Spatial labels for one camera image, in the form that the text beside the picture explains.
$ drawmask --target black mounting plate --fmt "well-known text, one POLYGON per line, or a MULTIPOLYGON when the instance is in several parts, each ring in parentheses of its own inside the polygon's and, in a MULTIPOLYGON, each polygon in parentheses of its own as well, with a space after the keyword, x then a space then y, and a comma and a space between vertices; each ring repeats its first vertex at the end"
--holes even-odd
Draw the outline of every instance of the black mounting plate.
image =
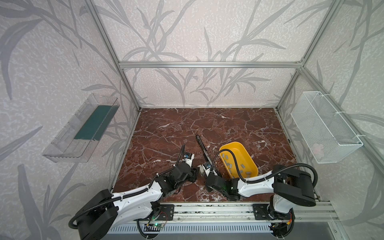
MULTIPOLYGON (((269 204, 253 204, 253 214, 255 220, 270 220, 268 218, 268 205, 269 204)), ((279 218, 279 220, 290 220, 291 217, 287 215, 286 217, 279 218)))
MULTIPOLYGON (((160 205, 160 212, 165 212, 167 215, 165 215, 164 213, 161 213, 159 215, 159 217, 157 218, 158 221, 171 221, 173 220, 173 214, 174 214, 174 210, 175 210, 175 205, 173 204, 161 204, 160 205)), ((140 219, 142 221, 149 221, 149 218, 143 218, 143 219, 140 219)))

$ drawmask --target yellow plastic bin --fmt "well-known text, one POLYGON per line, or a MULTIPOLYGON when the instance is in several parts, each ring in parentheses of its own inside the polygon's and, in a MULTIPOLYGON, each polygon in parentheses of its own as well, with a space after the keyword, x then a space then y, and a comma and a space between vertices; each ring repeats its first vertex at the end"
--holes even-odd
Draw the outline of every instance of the yellow plastic bin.
MULTIPOLYGON (((244 178, 247 177, 256 177, 259 174, 257 166, 255 162, 252 160, 249 153, 246 151, 245 147, 239 142, 230 142, 221 146, 220 150, 229 149, 233 152, 236 157, 237 165, 239 167, 239 171, 241 176, 244 178)), ((229 176, 232 178, 237 178, 239 175, 236 171, 235 161, 233 160, 232 154, 228 151, 224 151, 220 153, 221 160, 224 163, 225 168, 229 176)))

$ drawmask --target wall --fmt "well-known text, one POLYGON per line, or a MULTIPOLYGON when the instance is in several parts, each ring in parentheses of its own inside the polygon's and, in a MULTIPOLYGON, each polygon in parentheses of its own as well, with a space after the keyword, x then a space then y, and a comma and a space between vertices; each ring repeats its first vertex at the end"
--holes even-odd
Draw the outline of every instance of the wall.
MULTIPOLYGON (((331 0, 94 2, 120 61, 299 61, 331 0)), ((144 107, 276 106, 292 72, 125 69, 144 107)))
POLYGON ((137 116, 82 1, 0 2, 0 239, 78 239, 67 222, 113 180, 137 116), (41 154, 90 93, 120 108, 87 163, 41 154))
MULTIPOLYGON (((383 153, 384 1, 345 1, 306 68, 383 153)), ((280 112, 302 160, 315 166, 322 200, 330 200, 351 240, 384 234, 384 178, 361 150, 339 163, 317 164, 290 113, 303 91, 300 77, 280 112)))

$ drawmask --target brown marble surface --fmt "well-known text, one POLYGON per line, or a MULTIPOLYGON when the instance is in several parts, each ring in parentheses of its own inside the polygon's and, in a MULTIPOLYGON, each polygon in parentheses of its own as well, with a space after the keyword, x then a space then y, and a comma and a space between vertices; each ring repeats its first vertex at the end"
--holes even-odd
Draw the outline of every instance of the brown marble surface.
MULTIPOLYGON (((114 192, 148 184, 156 173, 172 167, 183 143, 194 153, 193 167, 205 162, 195 136, 200 135, 210 157, 229 142, 244 145, 259 168, 259 175, 275 164, 296 163, 291 147, 272 108, 143 109, 121 167, 114 192)), ((229 175, 221 159, 216 160, 223 177, 229 175)), ((178 194, 163 202, 226 201, 220 193, 208 193, 204 177, 186 182, 178 194)), ((271 194, 259 194, 243 201, 269 201, 271 194)))

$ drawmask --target wire basket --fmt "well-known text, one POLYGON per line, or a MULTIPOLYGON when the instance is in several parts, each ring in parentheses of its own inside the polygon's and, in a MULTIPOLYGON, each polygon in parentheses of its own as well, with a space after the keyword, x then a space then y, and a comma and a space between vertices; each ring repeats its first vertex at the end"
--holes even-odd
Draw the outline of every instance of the wire basket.
POLYGON ((291 116, 318 163, 339 162, 363 145, 319 91, 303 92, 291 116))

